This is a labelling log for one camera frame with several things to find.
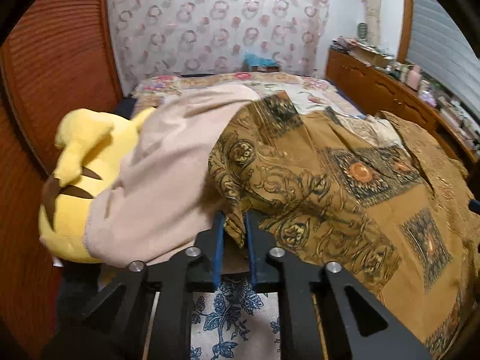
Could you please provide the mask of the brown gold patterned shirt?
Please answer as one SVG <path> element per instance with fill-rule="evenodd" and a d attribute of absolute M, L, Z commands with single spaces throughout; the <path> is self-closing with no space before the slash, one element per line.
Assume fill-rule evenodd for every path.
<path fill-rule="evenodd" d="M 225 230 L 243 217 L 306 263 L 335 260 L 443 359 L 475 307 L 479 217 L 463 167 L 422 127 L 383 111 L 301 115 L 281 92 L 242 107 L 210 152 L 226 200 Z"/>

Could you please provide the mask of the beige pink cloth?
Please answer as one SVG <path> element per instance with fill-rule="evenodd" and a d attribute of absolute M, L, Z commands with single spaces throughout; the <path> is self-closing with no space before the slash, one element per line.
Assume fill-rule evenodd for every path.
<path fill-rule="evenodd" d="M 238 83 L 187 89 L 157 107 L 113 183 L 91 203 L 84 244 L 114 267 L 167 261 L 212 225 L 224 198 L 208 157 L 230 119 L 260 96 Z"/>

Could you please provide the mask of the pink floral bed blanket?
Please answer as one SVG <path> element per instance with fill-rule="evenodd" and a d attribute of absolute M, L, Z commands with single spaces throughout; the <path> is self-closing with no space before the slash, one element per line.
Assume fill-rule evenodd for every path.
<path fill-rule="evenodd" d="M 242 84 L 260 97 L 284 91 L 301 115 L 326 107 L 345 116 L 362 119 L 364 114 L 328 80 L 284 72 L 235 72 L 212 76 L 154 76 L 141 81 L 132 91 L 133 114 L 158 107 L 182 96 L 188 89 L 205 89 L 223 84 Z"/>

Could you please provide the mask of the yellow plush toy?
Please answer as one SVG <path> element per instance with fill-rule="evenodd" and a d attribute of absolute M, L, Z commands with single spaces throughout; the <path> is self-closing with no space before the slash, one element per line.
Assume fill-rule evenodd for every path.
<path fill-rule="evenodd" d="M 120 160 L 138 143 L 146 108 L 132 119 L 85 108 L 69 112 L 58 125 L 57 164 L 41 192 L 40 242 L 55 257 L 74 263 L 99 263 L 84 244 L 92 201 L 120 172 Z"/>

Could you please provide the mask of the wooden sideboard cabinet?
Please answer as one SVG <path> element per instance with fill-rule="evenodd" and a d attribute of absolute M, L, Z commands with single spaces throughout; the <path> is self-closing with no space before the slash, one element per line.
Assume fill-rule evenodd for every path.
<path fill-rule="evenodd" d="M 364 114 L 388 111 L 414 122 L 430 133 L 450 157 L 461 161 L 468 172 L 473 171 L 479 156 L 467 146 L 458 129 L 405 84 L 335 48 L 329 49 L 325 76 Z"/>

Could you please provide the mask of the blue item on box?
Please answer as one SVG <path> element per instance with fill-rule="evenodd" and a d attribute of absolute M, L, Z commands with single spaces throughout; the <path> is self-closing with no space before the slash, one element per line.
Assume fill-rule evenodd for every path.
<path fill-rule="evenodd" d="M 279 72 L 280 67 L 274 59 L 259 57 L 252 53 L 244 56 L 244 68 L 247 72 Z"/>

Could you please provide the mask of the lavender cloth bundle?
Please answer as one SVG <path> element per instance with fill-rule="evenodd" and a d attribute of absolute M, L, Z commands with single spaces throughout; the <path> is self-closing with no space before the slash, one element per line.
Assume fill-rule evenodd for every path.
<path fill-rule="evenodd" d="M 418 94 L 418 98 L 422 100 L 422 102 L 425 102 L 426 104 L 430 105 L 433 108 L 437 107 L 437 101 L 434 95 L 429 90 L 422 90 Z"/>

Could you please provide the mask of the cardboard box on sideboard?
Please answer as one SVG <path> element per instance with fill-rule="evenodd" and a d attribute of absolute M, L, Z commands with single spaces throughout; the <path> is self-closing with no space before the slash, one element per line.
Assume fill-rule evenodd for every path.
<path fill-rule="evenodd" d="M 385 54 L 374 47 L 366 46 L 361 43 L 354 44 L 354 46 L 349 49 L 348 53 L 365 65 L 380 68 L 385 68 L 394 60 L 392 55 Z"/>

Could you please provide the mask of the pink bottle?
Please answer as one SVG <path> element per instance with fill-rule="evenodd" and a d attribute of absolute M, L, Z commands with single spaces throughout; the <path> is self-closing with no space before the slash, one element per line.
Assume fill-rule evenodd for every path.
<path fill-rule="evenodd" d="M 418 91 L 420 82 L 422 81 L 421 68 L 413 65 L 408 71 L 406 85 L 414 91 Z"/>

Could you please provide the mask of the patterned pink curtain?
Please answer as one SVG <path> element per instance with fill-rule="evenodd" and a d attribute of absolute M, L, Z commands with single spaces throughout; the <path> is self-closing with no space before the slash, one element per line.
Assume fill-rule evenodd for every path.
<path fill-rule="evenodd" d="M 329 0 L 107 0 L 124 92 L 153 76 L 236 72 L 247 55 L 312 75 Z"/>

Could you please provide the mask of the window blind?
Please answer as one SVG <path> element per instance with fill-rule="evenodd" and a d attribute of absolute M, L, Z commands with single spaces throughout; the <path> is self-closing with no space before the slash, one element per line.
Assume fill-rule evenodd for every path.
<path fill-rule="evenodd" d="M 437 0 L 412 0 L 407 60 L 479 114 L 479 59 Z"/>

